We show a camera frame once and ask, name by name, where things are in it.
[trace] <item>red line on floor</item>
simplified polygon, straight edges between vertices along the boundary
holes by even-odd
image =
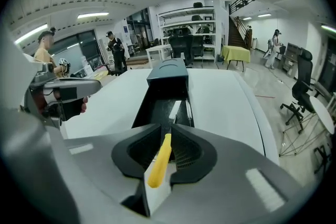
[[[272,96],[263,96],[263,95],[255,95],[255,97],[275,98],[275,97],[272,97]]]

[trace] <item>yellow tablecloth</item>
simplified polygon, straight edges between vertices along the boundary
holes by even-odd
[[[244,61],[250,62],[250,51],[237,46],[223,46],[222,56],[226,62]]]
[[[103,77],[106,77],[108,75],[108,71],[107,70],[104,70],[104,71],[101,71],[99,72],[98,74],[96,74],[93,79],[96,79],[96,80],[101,80]]]

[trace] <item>stair railing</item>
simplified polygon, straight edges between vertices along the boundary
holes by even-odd
[[[238,31],[240,32],[240,34],[242,35],[242,38],[244,39],[246,48],[250,50],[251,43],[252,43],[251,31],[245,27],[245,25],[242,23],[239,17],[235,17],[235,23],[236,23]]]
[[[236,0],[232,4],[229,5],[229,15],[233,12],[236,12],[242,7],[245,7],[249,3],[253,2],[254,0]]]

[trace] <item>white shelf unit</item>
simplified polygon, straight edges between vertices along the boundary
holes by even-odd
[[[185,20],[185,21],[177,21],[177,22],[169,22],[166,24],[166,20],[168,19],[172,19],[172,18],[178,18],[178,17],[184,17],[184,16],[190,16],[190,15],[211,15],[212,16],[212,20],[197,20],[197,21],[192,21],[192,20]],[[215,28],[215,10],[214,7],[202,7],[202,8],[184,8],[184,9],[177,9],[177,10],[172,10],[170,12],[166,12],[166,13],[161,13],[161,14],[157,14],[157,19],[158,19],[158,23],[159,23],[159,27],[160,27],[160,35],[161,35],[161,42],[162,44],[164,44],[165,42],[168,42],[169,37],[163,37],[163,30],[167,31],[169,28],[175,28],[178,26],[182,26],[182,25],[191,25],[193,26],[193,35],[194,36],[210,36],[212,39],[212,44],[204,44],[203,47],[204,48],[212,48],[212,52],[211,51],[204,51],[204,55],[203,55],[203,60],[212,60],[215,61],[215,39],[216,39],[216,33],[202,33],[202,34],[198,34],[196,33],[197,28],[194,25],[210,25],[210,29],[214,30]],[[202,60],[202,57],[195,57],[195,60]]]
[[[177,22],[173,24],[164,25],[161,28],[169,28],[179,25],[207,25],[207,24],[214,24],[216,21],[214,20],[188,20],[185,22]]]

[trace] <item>white outfit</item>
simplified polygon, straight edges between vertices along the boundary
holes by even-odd
[[[274,68],[273,64],[274,64],[274,61],[275,61],[275,56],[277,55],[277,52],[278,52],[278,49],[279,49],[278,44],[279,44],[279,39],[278,39],[277,36],[274,36],[273,37],[273,49],[272,49],[271,55],[268,57],[268,60],[265,64],[265,67]]]

